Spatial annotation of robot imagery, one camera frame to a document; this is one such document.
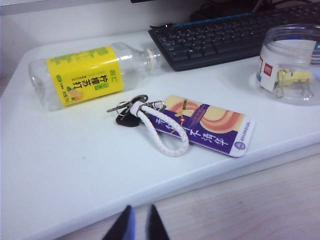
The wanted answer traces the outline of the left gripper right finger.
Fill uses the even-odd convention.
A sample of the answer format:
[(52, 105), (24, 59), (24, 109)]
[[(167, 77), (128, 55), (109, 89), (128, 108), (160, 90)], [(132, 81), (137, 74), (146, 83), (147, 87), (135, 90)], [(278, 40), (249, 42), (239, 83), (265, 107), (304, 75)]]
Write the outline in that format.
[(158, 210), (154, 204), (150, 206), (146, 220), (147, 240), (170, 240)]

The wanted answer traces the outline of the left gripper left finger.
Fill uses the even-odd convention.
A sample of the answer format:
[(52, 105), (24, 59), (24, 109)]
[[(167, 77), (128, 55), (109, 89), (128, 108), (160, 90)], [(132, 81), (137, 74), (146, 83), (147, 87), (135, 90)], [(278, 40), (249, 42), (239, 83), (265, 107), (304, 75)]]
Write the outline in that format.
[(112, 227), (108, 230), (103, 240), (135, 240), (136, 217), (135, 211), (127, 205)]

